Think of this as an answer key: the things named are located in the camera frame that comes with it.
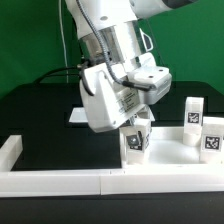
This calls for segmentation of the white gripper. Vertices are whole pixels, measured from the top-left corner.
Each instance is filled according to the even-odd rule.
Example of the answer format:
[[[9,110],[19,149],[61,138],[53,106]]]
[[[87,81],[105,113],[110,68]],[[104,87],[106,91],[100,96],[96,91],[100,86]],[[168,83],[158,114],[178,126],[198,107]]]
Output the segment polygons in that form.
[[[88,125],[94,132],[115,130],[144,107],[149,108],[140,102],[136,89],[113,81],[105,63],[91,66],[90,61],[85,61],[80,73],[81,99]],[[141,132],[135,126],[127,139],[130,147],[142,145]]]

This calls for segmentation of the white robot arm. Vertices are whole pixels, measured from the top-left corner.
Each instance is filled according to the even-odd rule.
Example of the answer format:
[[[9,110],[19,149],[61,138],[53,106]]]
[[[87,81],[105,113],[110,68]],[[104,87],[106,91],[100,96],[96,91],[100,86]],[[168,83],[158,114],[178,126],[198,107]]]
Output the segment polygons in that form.
[[[169,92],[172,76],[156,64],[138,21],[197,1],[65,0],[84,56],[80,93],[94,132],[128,128],[131,148],[147,145],[149,132],[137,119],[150,117],[149,107]]]

